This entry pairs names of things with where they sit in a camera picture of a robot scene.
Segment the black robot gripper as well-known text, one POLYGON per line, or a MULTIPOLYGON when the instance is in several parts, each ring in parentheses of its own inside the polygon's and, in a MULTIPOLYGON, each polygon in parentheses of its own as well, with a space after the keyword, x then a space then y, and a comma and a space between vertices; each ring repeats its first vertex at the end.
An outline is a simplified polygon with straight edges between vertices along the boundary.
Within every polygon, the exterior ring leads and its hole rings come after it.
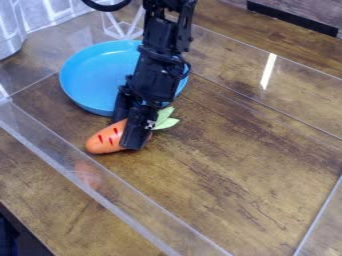
POLYGON ((144 46, 138 47, 138 52, 134 74, 119 87, 112 114, 114 123, 128 116, 120 146, 130 150, 144 147, 158 119, 152 107, 162 108, 174 101, 180 81, 191 70, 191 64, 180 55, 160 54, 144 46), (152 107, 142 105, 131 109, 134 102, 152 107))

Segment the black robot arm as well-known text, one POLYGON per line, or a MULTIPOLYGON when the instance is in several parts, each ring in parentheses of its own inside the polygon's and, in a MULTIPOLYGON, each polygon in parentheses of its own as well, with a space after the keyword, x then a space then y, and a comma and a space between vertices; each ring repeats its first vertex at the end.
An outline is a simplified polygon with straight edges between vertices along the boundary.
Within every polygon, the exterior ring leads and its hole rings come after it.
POLYGON ((119 145, 140 150, 152 134, 158 110, 170 103, 190 63, 191 22, 198 0, 143 0, 143 41, 132 75, 119 87, 112 122, 127 120, 119 145))

